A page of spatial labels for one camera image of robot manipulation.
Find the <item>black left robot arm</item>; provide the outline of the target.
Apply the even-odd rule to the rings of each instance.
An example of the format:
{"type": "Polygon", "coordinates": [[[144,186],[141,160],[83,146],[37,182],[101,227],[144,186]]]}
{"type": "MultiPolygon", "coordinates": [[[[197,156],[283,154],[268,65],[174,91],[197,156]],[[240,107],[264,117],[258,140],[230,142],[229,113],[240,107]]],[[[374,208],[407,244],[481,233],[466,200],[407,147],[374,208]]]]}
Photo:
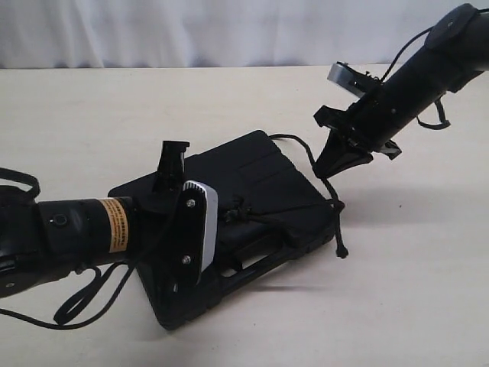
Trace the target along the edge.
{"type": "Polygon", "coordinates": [[[39,180],[1,169],[1,296],[10,297],[161,247],[184,183],[188,141],[164,141],[145,191],[105,198],[39,201],[39,180]]]}

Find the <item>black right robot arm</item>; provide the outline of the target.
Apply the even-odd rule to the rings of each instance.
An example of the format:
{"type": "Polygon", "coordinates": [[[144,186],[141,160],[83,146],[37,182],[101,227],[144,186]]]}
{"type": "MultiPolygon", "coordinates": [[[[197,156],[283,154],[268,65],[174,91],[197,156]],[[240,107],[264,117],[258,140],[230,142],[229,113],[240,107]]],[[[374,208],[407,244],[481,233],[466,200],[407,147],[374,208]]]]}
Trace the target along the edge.
{"type": "Polygon", "coordinates": [[[318,126],[330,130],[313,163],[318,178],[368,164],[373,153],[395,159],[401,150],[393,137],[430,105],[437,107],[440,122],[424,128],[449,127],[441,98],[488,70],[488,12],[468,3],[459,5],[426,34],[423,46],[391,77],[375,78],[343,62],[332,65],[329,81],[358,101],[345,111],[322,106],[315,113],[318,126]]]}

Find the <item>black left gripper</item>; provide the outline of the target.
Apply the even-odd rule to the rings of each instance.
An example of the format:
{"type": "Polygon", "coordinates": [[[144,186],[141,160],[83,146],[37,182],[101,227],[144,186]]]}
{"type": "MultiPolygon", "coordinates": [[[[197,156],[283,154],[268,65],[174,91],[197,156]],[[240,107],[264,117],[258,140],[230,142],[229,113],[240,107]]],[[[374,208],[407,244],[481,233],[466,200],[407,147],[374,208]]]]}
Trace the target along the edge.
{"type": "Polygon", "coordinates": [[[152,270],[151,278],[157,286],[171,294],[189,288],[177,289],[170,274],[169,239],[170,228],[176,212],[177,202],[185,181],[185,153],[188,141],[163,141],[160,160],[154,173],[153,195],[140,202],[138,208],[138,237],[140,246],[133,259],[128,262],[126,274],[131,274],[142,265],[152,270]]]}

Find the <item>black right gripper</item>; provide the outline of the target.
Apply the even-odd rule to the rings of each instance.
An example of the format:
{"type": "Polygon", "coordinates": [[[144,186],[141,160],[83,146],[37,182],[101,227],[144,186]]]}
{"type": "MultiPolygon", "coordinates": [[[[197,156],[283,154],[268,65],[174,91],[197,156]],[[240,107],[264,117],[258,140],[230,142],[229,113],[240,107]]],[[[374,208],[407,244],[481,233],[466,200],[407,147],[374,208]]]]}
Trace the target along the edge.
{"type": "Polygon", "coordinates": [[[347,169],[373,161],[371,153],[395,159],[401,154],[392,137],[400,130],[397,122],[401,95],[394,91],[367,94],[346,111],[321,106],[313,115],[319,127],[331,131],[315,161],[315,175],[328,179],[347,169]]]}

